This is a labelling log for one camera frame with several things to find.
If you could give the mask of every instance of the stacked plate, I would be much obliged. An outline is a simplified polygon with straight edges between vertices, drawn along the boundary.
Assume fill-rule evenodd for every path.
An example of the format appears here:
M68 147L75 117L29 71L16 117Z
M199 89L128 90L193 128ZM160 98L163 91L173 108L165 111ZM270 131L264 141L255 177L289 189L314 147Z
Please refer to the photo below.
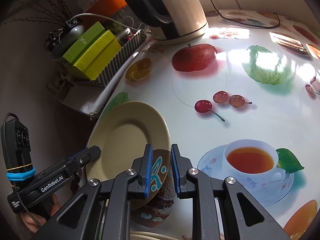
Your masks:
M130 240L177 240L175 238L150 232L130 232Z
M111 110L99 121L90 138L89 147L99 146L101 157L86 166L87 178L100 181L115 178L131 168L134 159L143 156L146 144L153 147L153 162L157 158L161 160L161 170L156 174L161 184L154 186L156 180L153 179L149 197L131 201L132 210L142 207L158 193L170 165L168 127L154 107L143 102L127 102Z

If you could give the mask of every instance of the green leaf print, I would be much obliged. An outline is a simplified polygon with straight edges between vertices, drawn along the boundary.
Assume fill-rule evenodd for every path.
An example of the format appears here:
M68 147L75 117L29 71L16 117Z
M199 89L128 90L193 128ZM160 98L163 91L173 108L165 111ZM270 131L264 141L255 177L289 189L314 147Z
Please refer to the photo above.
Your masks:
M304 167L301 166L297 157L294 154L285 148L280 148L276 150L279 156L278 167L285 170L286 173L293 173L296 171L303 170Z
M112 109L128 101L129 101L128 93L126 92L118 93L114 98L112 98L112 100L109 102L107 107L104 109L103 113L101 114L101 119Z

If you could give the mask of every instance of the metal screw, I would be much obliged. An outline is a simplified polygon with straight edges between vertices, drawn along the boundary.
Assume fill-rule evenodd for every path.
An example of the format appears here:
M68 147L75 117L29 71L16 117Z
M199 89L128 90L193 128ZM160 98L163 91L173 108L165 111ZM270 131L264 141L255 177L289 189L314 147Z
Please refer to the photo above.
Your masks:
M127 175L134 175L134 174L136 174L136 170L135 169L128 169L125 173Z
M190 174L192 175L197 175L199 173L199 171L196 168L191 168L188 170Z
M99 181L97 179L90 179L88 183L90 186L96 186L99 183Z
M235 184L236 183L236 179L234 177L227 177L226 178L226 181L229 183L229 184Z

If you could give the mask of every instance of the black cable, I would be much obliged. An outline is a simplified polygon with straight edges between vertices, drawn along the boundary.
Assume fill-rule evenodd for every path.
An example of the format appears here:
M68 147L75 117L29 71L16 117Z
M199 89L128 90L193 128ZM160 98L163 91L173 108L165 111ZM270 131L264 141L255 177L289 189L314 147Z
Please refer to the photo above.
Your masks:
M4 150L5 150L5 154L7 155L7 158L8 158L9 168L11 169L11 168L12 168L12 165L11 165L11 162L10 162L10 155L8 154L7 136L6 136L6 129L5 129L6 123L7 123L7 119L8 119L9 116L12 116L12 117L14 117L14 118L16 118L16 119L18 119L18 120L19 120L19 118L18 118L15 114L13 114L13 113L7 113L7 114L5 115L5 117L4 117L4 120L3 120L3 133L2 133L2 134L3 134L3 141L4 141ZM33 219L33 221L34 221L39 227L42 227L42 225L38 222L38 220L35 219L35 217L30 213L30 211L27 209L27 207L26 207L26 206L24 205L24 203L22 202L21 197L20 197L19 192L18 192L19 188L17 187L17 185L16 185L15 182L13 182L13 186L14 186L13 190L17 193L18 199L19 199L21 205L23 206L23 208L25 209L25 211L27 212L27 214Z
M270 26L270 27L265 27L265 26L258 26L258 25L251 25L251 24L247 24L247 23L242 23L242 22L238 22L238 21L235 21L235 20L232 20L232 19L229 19L229 18L226 18L224 17L216 8L216 6L214 5L213 1L210 0L210 2L212 3L214 9L217 11L217 13L225 20L228 20L228 21L231 21L231 22L235 22L235 23L239 23L239 24L242 24L242 25L245 25L245 26L250 26L250 27L257 27L257 28L262 28L262 29L274 29L274 28L277 28L280 26L280 19L279 19L279 16L276 14L276 13L273 13L277 16L278 18L278 24L275 25L275 26Z

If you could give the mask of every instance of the yellow box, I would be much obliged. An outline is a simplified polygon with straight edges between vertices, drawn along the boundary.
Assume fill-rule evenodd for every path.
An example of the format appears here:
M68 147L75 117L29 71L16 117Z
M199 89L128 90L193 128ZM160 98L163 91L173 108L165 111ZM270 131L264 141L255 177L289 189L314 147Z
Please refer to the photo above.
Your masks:
M95 80L121 48L118 41L113 40L90 64L84 72L84 75L90 80Z
M121 50L111 31L106 31L67 71L79 79L95 80Z

